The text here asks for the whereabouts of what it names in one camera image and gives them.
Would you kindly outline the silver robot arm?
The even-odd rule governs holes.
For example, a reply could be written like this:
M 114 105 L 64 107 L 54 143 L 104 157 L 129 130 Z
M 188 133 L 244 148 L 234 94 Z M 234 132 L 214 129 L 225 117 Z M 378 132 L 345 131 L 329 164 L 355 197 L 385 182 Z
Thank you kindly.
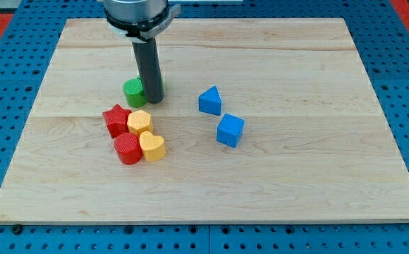
M 104 0 L 109 27 L 132 42 L 145 99 L 156 104 L 164 99 L 156 36 L 181 13 L 168 0 Z

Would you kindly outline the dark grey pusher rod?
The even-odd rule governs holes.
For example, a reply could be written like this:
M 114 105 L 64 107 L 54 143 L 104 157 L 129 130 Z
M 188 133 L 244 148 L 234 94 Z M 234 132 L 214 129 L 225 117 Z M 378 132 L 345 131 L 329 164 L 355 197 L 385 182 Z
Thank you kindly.
M 133 51 L 138 66 L 139 75 L 143 78 L 150 76 L 161 77 L 161 69 L 159 65 L 159 57 L 157 52 L 157 44 L 154 38 L 147 40 L 145 43 L 133 43 Z M 163 100 L 161 99 L 151 100 L 150 97 L 145 99 L 150 104 L 157 104 Z

